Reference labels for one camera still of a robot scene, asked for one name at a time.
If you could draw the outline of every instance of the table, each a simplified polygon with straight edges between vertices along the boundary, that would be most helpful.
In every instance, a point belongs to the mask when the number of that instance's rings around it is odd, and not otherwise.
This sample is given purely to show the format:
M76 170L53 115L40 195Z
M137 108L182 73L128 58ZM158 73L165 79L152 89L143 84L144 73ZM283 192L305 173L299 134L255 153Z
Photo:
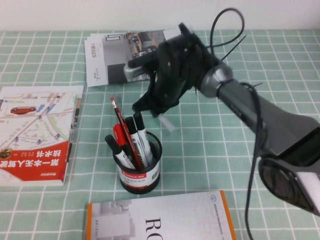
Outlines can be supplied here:
M97 31L0 32L0 87L85 85L84 39ZM197 31L208 44L209 31ZM216 31L216 43L235 30ZM320 121L320 31L249 30L228 56L239 81L257 87L277 106ZM215 48L222 58L234 44ZM161 180L146 195L126 192L104 138L117 122L110 97L129 116L148 82L84 88L80 116L64 186L0 188L0 239L80 240L87 204L225 190L238 239L248 239L244 223L254 135L219 100L186 92L166 116L176 126L169 133L143 113L147 129L163 145ZM254 239L320 239L320 217L278 200L253 182L249 222Z

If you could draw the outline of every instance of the map illustration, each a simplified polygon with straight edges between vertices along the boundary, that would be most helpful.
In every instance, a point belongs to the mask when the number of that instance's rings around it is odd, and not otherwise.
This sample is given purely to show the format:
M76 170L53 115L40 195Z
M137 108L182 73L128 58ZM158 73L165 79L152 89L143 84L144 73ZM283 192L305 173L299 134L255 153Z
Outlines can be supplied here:
M0 149L34 150L70 140L75 93L6 95L0 107Z

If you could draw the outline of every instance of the pen holder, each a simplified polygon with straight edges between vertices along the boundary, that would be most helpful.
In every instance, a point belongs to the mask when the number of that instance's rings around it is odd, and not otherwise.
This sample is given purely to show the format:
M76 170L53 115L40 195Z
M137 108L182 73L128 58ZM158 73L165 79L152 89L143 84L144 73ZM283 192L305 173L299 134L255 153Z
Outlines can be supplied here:
M146 194L151 192L160 181L160 158L162 155L162 145L160 140L151 132L146 132L153 155L153 164L142 170L135 170L123 166L118 158L113 154L117 164L120 183L125 190L132 194Z

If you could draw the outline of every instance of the red book cover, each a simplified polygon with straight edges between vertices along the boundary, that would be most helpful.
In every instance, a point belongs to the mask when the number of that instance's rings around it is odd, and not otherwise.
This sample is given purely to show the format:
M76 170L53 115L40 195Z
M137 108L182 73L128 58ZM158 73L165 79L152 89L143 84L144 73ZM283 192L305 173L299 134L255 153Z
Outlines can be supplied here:
M7 95L0 108L0 186L62 185L75 93Z

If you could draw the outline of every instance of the black cable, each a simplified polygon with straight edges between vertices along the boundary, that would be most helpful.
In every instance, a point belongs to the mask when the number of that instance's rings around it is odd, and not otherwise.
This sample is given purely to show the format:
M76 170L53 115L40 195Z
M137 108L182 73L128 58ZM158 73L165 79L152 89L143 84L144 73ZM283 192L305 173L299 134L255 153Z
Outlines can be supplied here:
M241 18L241 24L242 24L242 27L241 27L241 30L239 32L239 34L237 36L235 36L233 39L229 40L229 41L226 41L226 42L223 42L223 43L220 43L220 44L217 44L217 45L214 45L213 44L213 41L214 41L214 30L215 30L215 27L216 27L216 24L217 24L217 21L218 19L221 17L222 14L224 14L225 12L229 12L229 11L233 11L233 12L236 12L240 18ZM244 16L241 14L241 12L239 12L239 10L235 9L235 8L226 8L224 10L222 10L215 18L215 20L213 21L213 24L212 24L212 27L211 27L211 32L210 32L210 46L208 46L208 48L211 49L211 53L214 52L214 48L215 47L220 47L220 46L223 46L223 45L226 45L226 44L230 44L232 43L233 41L235 41L237 38L239 38L241 36L241 34L244 32L244 29L245 29L245 19L244 19Z
M226 57L229 56L230 53L232 53L233 50L235 50L236 47L246 38L247 35L245 35L241 40L223 57L221 58L221 61L223 61Z
M252 189L252 183L255 175L255 169L257 164L257 158L258 158L258 151L261 148L262 145L262 130L263 130L263 120L261 116L261 106L260 106L260 100L259 95L255 88L246 82L241 83L243 86L246 86L252 96L253 104L256 112L256 131L255 131L255 143L254 143L254 150L253 150L253 158L252 158L252 165L250 170L250 176L249 176L249 183L248 183L248 191L246 195L246 203L245 203L245 209L244 209L244 221L245 221L245 227L248 233L248 236L250 240L253 240L250 227L249 227L249 206L250 206L250 197L251 197L251 189Z

